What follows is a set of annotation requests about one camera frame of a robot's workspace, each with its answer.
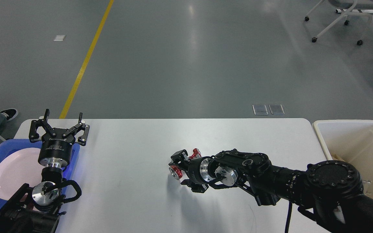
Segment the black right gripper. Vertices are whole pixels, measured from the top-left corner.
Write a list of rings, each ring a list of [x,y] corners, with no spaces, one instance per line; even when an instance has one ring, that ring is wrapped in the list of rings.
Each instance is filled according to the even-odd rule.
[[[181,185],[191,188],[192,192],[204,193],[208,189],[209,182],[214,178],[209,173],[211,157],[200,157],[189,160],[186,149],[175,152],[170,156],[169,167],[177,167],[182,171],[188,171],[188,180],[181,181]]]

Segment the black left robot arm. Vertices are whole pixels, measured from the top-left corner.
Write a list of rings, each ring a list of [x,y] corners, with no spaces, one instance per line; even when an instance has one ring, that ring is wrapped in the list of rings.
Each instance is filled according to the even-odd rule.
[[[0,233],[54,233],[65,211],[63,204],[76,201],[82,190],[74,180],[64,177],[72,164],[73,147],[85,146],[90,126],[79,113],[71,128],[53,128],[50,111],[33,120],[29,130],[31,143],[42,142],[38,163],[43,166],[41,182],[34,187],[23,184],[0,209]]]

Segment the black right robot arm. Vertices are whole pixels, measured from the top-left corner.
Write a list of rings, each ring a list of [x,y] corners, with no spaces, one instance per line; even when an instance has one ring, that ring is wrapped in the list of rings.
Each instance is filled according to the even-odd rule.
[[[261,152],[224,150],[203,157],[198,150],[175,152],[169,162],[172,176],[193,192],[209,187],[238,187],[255,198],[259,206],[289,201],[285,232],[292,205],[298,212],[332,233],[373,233],[373,199],[364,194],[359,171],[345,161],[308,164],[306,171],[271,164]]]

